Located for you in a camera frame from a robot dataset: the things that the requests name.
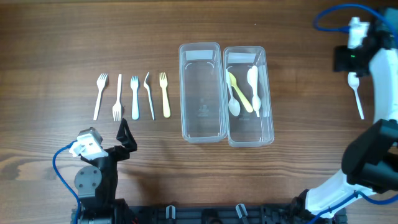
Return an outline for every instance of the wooden surface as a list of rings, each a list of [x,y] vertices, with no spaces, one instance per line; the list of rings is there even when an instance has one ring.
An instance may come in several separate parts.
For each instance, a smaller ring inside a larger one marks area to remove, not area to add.
[[[68,223],[76,205],[52,169],[53,154],[82,129],[95,127],[111,147],[119,123],[111,108],[117,74],[139,150],[120,162],[117,198],[129,205],[235,205],[290,202],[339,168],[345,147],[373,120],[371,80],[359,88],[359,119],[345,73],[331,71],[344,34],[318,32],[328,1],[124,2],[0,5],[0,223]],[[346,10],[324,26],[346,25]],[[178,47],[190,42],[262,46],[267,53],[275,141],[232,148],[227,140],[192,145],[180,120]],[[170,119],[162,116],[159,72],[169,78]],[[153,121],[143,87],[151,72]],[[109,73],[99,119],[96,79]],[[141,81],[141,118],[131,119],[130,78]],[[58,167],[73,185],[86,166],[64,152]],[[392,194],[378,196],[386,198]],[[398,223],[398,206],[364,201],[348,207],[349,223]]]

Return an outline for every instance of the blue cable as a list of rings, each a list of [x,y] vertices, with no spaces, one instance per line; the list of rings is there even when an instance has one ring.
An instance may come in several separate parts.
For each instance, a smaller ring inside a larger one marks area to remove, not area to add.
[[[392,202],[396,202],[398,200],[398,195],[395,195],[392,198],[389,198],[387,200],[373,200],[373,199],[369,198],[368,196],[366,196],[364,193],[362,193],[360,191],[355,191],[352,195],[347,197],[345,200],[343,200],[339,204],[337,204],[337,205],[335,205],[333,207],[330,207],[329,209],[325,209],[324,211],[318,213],[318,215],[316,215],[307,224],[314,224],[323,214],[328,213],[328,212],[331,213],[333,210],[335,210],[337,208],[340,208],[341,206],[343,206],[345,203],[349,202],[353,198],[357,198],[358,195],[362,196],[365,200],[367,200],[368,202],[373,203],[375,205],[388,205],[388,204],[390,204]]]
[[[344,26],[344,27],[339,27],[339,28],[323,28],[323,27],[319,27],[318,26],[318,21],[320,18],[322,18],[323,16],[329,14],[330,12],[339,10],[339,9],[346,9],[346,8],[360,8],[363,9],[365,11],[370,12],[372,15],[374,15],[376,18],[378,18],[380,21],[382,21],[387,27],[388,29],[391,31],[392,35],[394,36],[395,42],[396,42],[396,47],[398,47],[398,34],[394,28],[394,26],[386,20],[386,18],[384,18],[382,15],[380,15],[378,12],[376,12],[374,9],[371,9],[370,7],[361,5],[361,4],[353,4],[353,3],[348,3],[348,4],[340,4],[337,6],[333,6],[330,7],[329,9],[324,10],[323,12],[319,13],[316,18],[314,18],[313,20],[313,26],[314,28],[316,28],[317,30],[320,31],[326,31],[326,32],[343,32],[348,34],[349,33],[349,26]]]
[[[77,220],[79,218],[79,213],[80,213],[80,201],[79,201],[79,197],[77,196],[77,194],[73,191],[73,189],[71,187],[69,187],[69,185],[66,183],[66,181],[62,178],[61,174],[59,173],[57,166],[55,165],[55,160],[57,158],[57,155],[60,154],[62,151],[69,149],[72,147],[72,144],[77,142],[76,140],[71,142],[69,145],[61,148],[60,150],[58,150],[53,158],[52,158],[52,167],[54,168],[55,173],[57,174],[57,176],[60,178],[60,180],[62,181],[62,183],[67,187],[67,189],[73,194],[73,196],[75,196],[76,201],[77,201],[77,211],[76,211],[76,215],[75,215],[75,224],[77,224]]]

